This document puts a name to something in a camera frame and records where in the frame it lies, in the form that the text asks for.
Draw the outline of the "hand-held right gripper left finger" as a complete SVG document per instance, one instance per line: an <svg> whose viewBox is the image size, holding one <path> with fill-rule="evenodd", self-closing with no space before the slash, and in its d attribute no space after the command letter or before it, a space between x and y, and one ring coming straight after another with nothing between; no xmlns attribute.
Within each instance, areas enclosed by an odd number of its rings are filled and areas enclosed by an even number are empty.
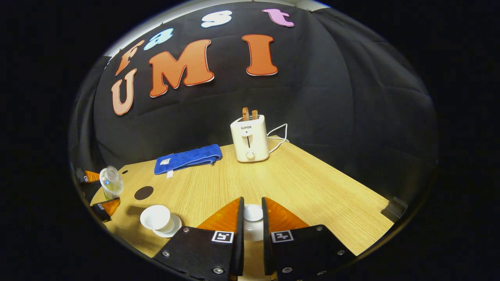
<svg viewBox="0 0 500 281"><path fill-rule="evenodd" d="M244 269L242 196L197 227L181 226L153 260L187 281L238 281Z"/></svg>

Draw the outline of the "black table edge clamp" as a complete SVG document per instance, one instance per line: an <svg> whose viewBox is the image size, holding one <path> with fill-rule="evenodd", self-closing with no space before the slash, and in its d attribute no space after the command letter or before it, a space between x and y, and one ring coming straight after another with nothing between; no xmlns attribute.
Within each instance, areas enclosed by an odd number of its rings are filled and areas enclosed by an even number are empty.
<svg viewBox="0 0 500 281"><path fill-rule="evenodd" d="M408 208L406 204L401 199L396 196L389 201L388 205L381 211L381 214L389 219L391 222L396 223L404 215Z"/></svg>

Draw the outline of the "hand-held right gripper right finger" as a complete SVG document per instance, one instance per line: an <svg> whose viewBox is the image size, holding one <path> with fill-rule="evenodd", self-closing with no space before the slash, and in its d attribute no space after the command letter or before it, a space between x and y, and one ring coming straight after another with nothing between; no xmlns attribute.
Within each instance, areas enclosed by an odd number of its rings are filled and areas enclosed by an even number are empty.
<svg viewBox="0 0 500 281"><path fill-rule="evenodd" d="M334 281L357 256L327 226L309 225L263 197L264 273L271 281Z"/></svg>

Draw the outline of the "white teacup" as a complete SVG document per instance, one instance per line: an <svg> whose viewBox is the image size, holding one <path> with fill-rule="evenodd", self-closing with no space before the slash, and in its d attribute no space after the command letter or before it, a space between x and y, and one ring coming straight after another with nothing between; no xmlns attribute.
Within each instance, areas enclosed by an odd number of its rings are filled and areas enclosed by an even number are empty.
<svg viewBox="0 0 500 281"><path fill-rule="evenodd" d="M170 232L175 226L172 213L163 205L149 206L144 209L139 220L145 228L161 233Z"/></svg>

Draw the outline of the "black backdrop cloth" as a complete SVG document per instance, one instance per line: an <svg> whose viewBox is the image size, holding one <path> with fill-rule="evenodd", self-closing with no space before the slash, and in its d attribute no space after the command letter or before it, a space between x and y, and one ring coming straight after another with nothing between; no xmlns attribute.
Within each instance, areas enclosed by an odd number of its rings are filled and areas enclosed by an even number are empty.
<svg viewBox="0 0 500 281"><path fill-rule="evenodd" d="M96 171L229 145L243 107L407 210L436 170L433 101L405 57L335 9L272 2L198 9L100 57L76 96L68 160Z"/></svg>

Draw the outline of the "clear water bottle green label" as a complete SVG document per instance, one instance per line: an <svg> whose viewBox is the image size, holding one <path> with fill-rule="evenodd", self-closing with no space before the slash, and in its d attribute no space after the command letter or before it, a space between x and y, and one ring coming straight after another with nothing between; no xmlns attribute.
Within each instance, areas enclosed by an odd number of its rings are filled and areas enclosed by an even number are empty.
<svg viewBox="0 0 500 281"><path fill-rule="evenodd" d="M117 199L123 193L123 179L115 167L108 166L102 169L99 174L99 180L107 200Z"/></svg>

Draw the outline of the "white toaster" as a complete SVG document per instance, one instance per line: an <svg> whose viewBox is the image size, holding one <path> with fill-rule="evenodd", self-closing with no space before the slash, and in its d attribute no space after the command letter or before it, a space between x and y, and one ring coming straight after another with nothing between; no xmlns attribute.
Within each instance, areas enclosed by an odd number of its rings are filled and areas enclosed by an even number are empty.
<svg viewBox="0 0 500 281"><path fill-rule="evenodd" d="M266 119L259 114L257 119L243 121L240 117L230 124L230 131L238 162L260 162L270 156Z"/></svg>

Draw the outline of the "dark round coaster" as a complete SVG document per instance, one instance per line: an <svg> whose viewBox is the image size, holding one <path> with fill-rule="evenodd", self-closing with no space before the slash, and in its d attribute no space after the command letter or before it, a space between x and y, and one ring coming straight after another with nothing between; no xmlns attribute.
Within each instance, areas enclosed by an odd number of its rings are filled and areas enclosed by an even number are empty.
<svg viewBox="0 0 500 281"><path fill-rule="evenodd" d="M154 187L152 186L144 186L144 187L141 187L139 188L135 194L134 194L134 198L136 200L144 200L144 199L147 199L148 197L150 197L152 195L152 193L154 192Z"/></svg>

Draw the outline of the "folded blue towel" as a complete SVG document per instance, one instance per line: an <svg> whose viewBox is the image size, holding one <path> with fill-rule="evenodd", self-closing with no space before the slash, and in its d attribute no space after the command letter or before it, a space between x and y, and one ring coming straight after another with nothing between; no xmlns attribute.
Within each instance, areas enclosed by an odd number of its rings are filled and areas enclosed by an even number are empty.
<svg viewBox="0 0 500 281"><path fill-rule="evenodd" d="M197 165L214 164L223 158L223 153L217 144L204 146L202 148L172 153L159 157L156 160L154 174L166 174L169 171L178 171Z"/></svg>

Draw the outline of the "white saucer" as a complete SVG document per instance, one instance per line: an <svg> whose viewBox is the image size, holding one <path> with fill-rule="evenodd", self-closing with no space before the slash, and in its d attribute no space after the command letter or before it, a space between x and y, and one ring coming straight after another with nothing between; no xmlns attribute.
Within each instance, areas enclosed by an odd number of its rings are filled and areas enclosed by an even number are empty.
<svg viewBox="0 0 500 281"><path fill-rule="evenodd" d="M170 215L167 226L167 228L152 231L161 238L172 238L182 227L182 220L177 215Z"/></svg>

